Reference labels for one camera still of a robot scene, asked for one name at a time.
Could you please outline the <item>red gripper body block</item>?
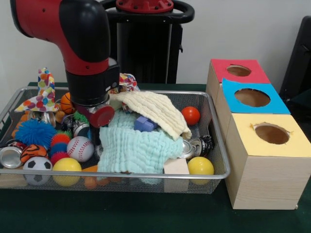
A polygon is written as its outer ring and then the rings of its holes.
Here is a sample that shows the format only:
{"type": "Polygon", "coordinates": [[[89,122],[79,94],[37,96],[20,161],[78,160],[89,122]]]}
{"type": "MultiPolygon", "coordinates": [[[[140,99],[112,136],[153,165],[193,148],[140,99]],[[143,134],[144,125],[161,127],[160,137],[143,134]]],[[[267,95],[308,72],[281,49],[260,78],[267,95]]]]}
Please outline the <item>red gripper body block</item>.
{"type": "Polygon", "coordinates": [[[101,104],[88,109],[89,122],[93,127],[100,128],[107,125],[114,116],[114,109],[109,104],[101,104]]]}

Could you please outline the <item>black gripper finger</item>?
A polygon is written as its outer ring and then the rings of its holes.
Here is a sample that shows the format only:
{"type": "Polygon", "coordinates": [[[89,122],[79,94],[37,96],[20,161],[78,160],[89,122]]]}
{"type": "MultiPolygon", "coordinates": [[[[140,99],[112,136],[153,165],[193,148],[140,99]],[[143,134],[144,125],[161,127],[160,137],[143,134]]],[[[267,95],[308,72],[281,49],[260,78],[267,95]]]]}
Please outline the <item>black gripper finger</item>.
{"type": "Polygon", "coordinates": [[[100,133],[99,128],[96,128],[96,127],[91,128],[91,140],[92,140],[92,143],[94,144],[94,146],[100,146],[101,145],[99,133],[100,133]]]}

